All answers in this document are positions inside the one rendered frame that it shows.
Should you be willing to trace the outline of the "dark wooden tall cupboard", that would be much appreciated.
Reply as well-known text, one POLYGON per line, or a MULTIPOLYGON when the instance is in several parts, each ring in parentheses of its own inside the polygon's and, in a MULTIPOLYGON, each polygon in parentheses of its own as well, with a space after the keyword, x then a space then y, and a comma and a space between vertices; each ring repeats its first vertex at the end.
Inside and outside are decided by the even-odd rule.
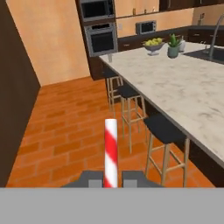
POLYGON ((0 0, 0 187, 5 187, 40 84, 6 0, 0 0))

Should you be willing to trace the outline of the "silver sink tap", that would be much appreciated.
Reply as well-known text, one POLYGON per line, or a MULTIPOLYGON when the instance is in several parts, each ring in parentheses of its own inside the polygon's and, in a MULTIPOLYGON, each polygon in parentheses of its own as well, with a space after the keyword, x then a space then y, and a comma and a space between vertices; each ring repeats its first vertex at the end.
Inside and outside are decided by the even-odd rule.
POLYGON ((219 27, 221 25, 221 22, 222 20, 224 19, 224 13, 220 15, 218 21, 217 21, 217 24, 215 26, 215 30, 214 30, 214 33, 213 33, 213 39, 212 39, 212 43, 210 45, 210 50, 209 50, 209 60, 212 60, 213 59, 213 55, 214 55, 214 44, 215 44, 215 40, 216 40, 216 35, 217 35, 217 32, 219 30, 219 27))

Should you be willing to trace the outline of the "dark wooden base cupboards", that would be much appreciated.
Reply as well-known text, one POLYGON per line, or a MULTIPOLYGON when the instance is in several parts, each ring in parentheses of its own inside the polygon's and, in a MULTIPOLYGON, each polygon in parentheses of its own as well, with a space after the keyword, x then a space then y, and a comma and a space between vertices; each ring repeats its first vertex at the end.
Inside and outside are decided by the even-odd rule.
POLYGON ((174 34, 178 39, 184 38, 187 42, 211 45, 214 37, 214 31, 214 25, 191 25, 169 30, 156 31, 149 34, 119 38, 118 51, 122 52, 141 48, 144 41, 148 39, 161 38, 164 42, 168 42, 171 34, 174 34))

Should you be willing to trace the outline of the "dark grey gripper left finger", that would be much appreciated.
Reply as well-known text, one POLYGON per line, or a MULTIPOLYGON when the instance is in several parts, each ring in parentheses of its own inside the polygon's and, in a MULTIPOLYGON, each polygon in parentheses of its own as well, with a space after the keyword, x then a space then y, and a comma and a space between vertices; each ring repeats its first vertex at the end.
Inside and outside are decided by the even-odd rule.
POLYGON ((77 180, 66 184, 65 187, 102 188, 103 171, 83 171, 77 180))

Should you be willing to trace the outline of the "dark sink basin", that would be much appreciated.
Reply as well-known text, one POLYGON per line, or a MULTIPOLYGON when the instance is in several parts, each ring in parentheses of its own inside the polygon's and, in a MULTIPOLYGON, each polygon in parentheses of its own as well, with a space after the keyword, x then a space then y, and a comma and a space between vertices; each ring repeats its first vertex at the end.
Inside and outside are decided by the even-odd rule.
POLYGON ((200 60, 212 61, 224 65, 224 48, 215 47, 213 54, 210 54, 210 49, 197 50, 193 52, 185 52, 185 56, 193 57, 200 60))

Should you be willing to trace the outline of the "dark wooden wall cupboards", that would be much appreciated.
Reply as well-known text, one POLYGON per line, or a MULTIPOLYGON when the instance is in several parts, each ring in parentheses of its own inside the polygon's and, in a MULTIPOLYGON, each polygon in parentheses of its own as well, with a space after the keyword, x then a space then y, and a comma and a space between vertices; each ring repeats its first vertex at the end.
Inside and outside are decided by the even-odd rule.
POLYGON ((159 10, 175 11, 215 4, 224 4, 224 0, 159 0, 159 10))

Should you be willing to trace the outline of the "black seat wooden bar stool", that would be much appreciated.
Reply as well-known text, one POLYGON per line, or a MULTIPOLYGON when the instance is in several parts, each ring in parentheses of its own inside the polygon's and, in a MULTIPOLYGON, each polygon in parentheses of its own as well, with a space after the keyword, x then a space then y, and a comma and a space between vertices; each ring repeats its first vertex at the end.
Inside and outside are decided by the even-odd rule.
POLYGON ((132 153, 131 126, 146 117, 144 98, 128 85, 118 87, 117 92, 121 96, 122 124, 128 125, 129 153, 132 153))
POLYGON ((115 99, 120 98, 117 88, 123 85, 122 78, 114 73, 109 67, 105 67, 103 70, 104 78, 106 79, 107 92, 108 92, 108 104, 112 111, 115 111, 115 99))
POLYGON ((183 187, 186 187, 190 139, 185 137, 185 135, 163 115, 145 117, 143 122, 150 131, 144 175, 148 175, 149 166, 153 164, 161 177, 161 185, 164 186, 166 174, 181 168, 183 170, 183 187), (181 140, 185 141, 184 161, 181 161, 170 149, 171 144, 181 140), (151 154, 161 149, 164 149, 163 166, 159 168, 151 154))

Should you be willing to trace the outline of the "grey bowl of yellow fruit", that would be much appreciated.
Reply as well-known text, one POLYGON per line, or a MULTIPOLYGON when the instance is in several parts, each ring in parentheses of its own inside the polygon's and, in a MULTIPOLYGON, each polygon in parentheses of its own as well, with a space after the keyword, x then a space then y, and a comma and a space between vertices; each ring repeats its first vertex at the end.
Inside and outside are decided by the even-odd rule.
POLYGON ((165 42, 161 38, 149 39, 143 43, 143 47, 148 51, 150 56, 158 55, 158 51, 163 47, 165 42))

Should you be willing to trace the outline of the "built-in steel microwave oven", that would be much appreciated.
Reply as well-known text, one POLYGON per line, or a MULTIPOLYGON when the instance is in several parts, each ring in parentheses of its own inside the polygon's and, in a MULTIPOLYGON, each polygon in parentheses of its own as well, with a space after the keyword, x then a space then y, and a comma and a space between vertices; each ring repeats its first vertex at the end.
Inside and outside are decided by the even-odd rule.
POLYGON ((113 0, 80 0, 81 15, 85 22, 113 18, 113 0))

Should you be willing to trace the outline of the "red and white striped straw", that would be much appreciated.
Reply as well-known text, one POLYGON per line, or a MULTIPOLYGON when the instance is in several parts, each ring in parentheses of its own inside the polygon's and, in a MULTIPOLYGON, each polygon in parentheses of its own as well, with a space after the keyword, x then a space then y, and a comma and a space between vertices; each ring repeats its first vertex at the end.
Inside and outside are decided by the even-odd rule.
POLYGON ((118 187, 117 120, 105 120, 105 187, 118 187))

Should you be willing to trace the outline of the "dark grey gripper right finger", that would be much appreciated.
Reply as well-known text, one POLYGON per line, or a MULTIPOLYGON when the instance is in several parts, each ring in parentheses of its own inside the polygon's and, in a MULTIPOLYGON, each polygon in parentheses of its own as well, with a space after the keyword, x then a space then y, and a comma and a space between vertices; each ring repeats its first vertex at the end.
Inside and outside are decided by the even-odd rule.
POLYGON ((123 171, 122 172, 123 188, 155 188, 161 185, 148 180, 142 171, 123 171))

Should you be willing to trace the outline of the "silver toaster oven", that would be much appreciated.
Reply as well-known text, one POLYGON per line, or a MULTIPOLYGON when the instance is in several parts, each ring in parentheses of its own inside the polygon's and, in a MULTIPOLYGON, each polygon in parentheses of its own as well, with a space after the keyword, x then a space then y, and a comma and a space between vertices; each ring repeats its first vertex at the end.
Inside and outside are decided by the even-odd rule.
POLYGON ((157 28, 157 22, 155 20, 136 23, 136 34, 143 35, 155 32, 157 28))

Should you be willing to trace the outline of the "green plant in grey pot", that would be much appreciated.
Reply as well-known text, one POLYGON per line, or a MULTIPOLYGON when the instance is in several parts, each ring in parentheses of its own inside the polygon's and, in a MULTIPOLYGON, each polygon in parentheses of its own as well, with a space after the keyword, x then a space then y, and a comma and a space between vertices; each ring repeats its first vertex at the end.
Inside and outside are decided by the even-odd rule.
POLYGON ((167 56, 170 59, 175 59, 179 55, 179 44, 180 44, 181 39, 176 38, 174 34, 170 35, 170 40, 168 42, 168 52, 167 56))

